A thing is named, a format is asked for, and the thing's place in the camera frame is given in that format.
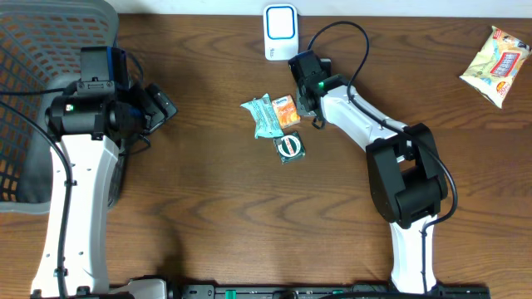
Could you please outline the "orange tissue pack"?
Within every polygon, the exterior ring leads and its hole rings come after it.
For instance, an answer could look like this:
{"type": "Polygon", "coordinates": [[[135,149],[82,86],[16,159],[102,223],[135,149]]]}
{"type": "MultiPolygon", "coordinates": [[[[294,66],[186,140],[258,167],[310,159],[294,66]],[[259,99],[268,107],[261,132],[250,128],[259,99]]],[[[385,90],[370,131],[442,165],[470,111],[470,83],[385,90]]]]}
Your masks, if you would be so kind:
{"type": "Polygon", "coordinates": [[[300,122],[301,118],[291,95],[273,100],[272,106],[282,129],[288,128],[291,125],[296,125],[300,122]]]}

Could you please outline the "light teal wipes pack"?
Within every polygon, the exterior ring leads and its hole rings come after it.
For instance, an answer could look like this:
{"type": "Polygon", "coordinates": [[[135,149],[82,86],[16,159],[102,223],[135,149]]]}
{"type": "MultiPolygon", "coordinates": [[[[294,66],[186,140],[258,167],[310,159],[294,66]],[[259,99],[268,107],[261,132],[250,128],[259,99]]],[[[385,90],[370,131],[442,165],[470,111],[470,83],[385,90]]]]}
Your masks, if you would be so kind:
{"type": "Polygon", "coordinates": [[[255,122],[254,138],[279,138],[283,130],[274,112],[272,101],[268,93],[261,98],[254,98],[240,105],[248,110],[255,122]]]}

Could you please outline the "dark green Zam-Buk box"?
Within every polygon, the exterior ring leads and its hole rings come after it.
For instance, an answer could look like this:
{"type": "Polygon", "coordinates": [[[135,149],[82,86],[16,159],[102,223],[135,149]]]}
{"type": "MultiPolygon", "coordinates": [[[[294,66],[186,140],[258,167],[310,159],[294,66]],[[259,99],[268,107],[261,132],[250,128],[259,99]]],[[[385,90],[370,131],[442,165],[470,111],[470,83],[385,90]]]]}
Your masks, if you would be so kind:
{"type": "Polygon", "coordinates": [[[291,163],[306,156],[306,150],[297,131],[274,138],[273,145],[282,164],[291,163]]]}

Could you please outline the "yellow antibacterial wipes bag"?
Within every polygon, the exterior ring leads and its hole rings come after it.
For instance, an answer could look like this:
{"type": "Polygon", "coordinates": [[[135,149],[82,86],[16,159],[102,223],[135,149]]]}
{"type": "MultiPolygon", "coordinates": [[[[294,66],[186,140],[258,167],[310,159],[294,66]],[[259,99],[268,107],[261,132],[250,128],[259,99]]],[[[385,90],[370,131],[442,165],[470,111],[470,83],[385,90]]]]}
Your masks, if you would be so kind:
{"type": "Polygon", "coordinates": [[[531,56],[531,47],[498,27],[491,29],[459,78],[501,109],[517,74],[531,56]]]}

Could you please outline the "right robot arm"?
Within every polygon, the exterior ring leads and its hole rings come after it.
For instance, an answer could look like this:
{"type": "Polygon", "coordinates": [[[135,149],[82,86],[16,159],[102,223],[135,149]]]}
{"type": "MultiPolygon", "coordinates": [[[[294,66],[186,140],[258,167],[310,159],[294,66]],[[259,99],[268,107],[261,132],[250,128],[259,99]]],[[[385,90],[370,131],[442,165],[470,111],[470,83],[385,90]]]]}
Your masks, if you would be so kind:
{"type": "Polygon", "coordinates": [[[392,285],[399,292],[428,293],[436,286],[432,227],[448,194],[431,131],[381,113],[313,51],[297,54],[288,65],[298,108],[313,116],[313,126],[335,125],[366,154],[372,201],[392,232],[392,285]]]}

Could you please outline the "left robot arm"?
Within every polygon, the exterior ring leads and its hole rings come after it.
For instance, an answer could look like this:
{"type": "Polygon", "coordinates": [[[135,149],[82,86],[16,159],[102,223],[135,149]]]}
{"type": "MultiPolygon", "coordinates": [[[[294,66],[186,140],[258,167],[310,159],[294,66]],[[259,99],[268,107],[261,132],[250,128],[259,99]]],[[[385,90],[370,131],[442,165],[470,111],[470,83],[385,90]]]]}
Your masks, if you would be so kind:
{"type": "Polygon", "coordinates": [[[81,49],[81,77],[46,110],[42,134],[55,152],[47,235],[33,298],[171,298],[164,278],[111,287],[106,218],[113,176],[137,140],[178,109],[156,85],[132,82],[117,47],[81,49]]]}

